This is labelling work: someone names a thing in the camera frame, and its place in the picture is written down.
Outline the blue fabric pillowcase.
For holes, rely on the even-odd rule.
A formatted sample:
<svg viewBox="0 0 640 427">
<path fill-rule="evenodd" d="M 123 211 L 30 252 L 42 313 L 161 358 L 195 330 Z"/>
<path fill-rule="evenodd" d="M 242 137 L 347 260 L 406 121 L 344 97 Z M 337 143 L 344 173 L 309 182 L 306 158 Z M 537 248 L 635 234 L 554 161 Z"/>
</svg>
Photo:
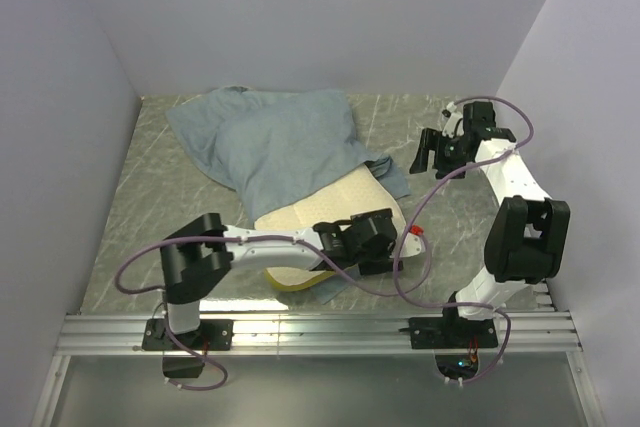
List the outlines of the blue fabric pillowcase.
<svg viewBox="0 0 640 427">
<path fill-rule="evenodd" d="M 235 191 L 258 230 L 298 230 L 388 209 L 410 193 L 393 159 L 357 137 L 337 90 L 214 90 L 167 112 L 179 144 L 207 177 Z"/>
</svg>

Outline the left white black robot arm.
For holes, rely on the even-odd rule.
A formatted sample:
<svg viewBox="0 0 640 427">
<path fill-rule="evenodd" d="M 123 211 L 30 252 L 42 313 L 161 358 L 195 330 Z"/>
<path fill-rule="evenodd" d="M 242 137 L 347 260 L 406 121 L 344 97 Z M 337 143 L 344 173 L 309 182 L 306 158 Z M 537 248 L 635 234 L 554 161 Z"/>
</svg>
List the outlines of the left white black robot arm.
<svg viewBox="0 0 640 427">
<path fill-rule="evenodd" d="M 179 349 L 199 342 L 200 301 L 232 269 L 287 267 L 317 273 L 357 266 L 365 274 L 384 273 L 392 267 L 396 241 L 389 208 L 294 231 L 245 230 L 224 225 L 217 213 L 205 214 L 160 248 L 166 337 Z"/>
</svg>

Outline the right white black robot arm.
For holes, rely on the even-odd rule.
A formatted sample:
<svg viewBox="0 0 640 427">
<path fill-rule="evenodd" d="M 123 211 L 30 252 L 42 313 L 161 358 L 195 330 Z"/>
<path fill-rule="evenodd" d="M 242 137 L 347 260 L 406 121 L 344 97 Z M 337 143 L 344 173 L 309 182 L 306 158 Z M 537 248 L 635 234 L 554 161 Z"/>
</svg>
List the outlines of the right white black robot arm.
<svg viewBox="0 0 640 427">
<path fill-rule="evenodd" d="M 491 319 L 513 295 L 557 275 L 569 227 L 568 203 L 553 199 L 520 155 L 532 138 L 517 140 L 498 125 L 497 101 L 487 96 L 450 102 L 442 112 L 443 129 L 422 131 L 410 167 L 413 174 L 434 169 L 438 188 L 479 170 L 498 204 L 482 269 L 443 309 L 448 316 L 440 332 L 455 347 L 474 337 L 474 321 Z"/>
</svg>

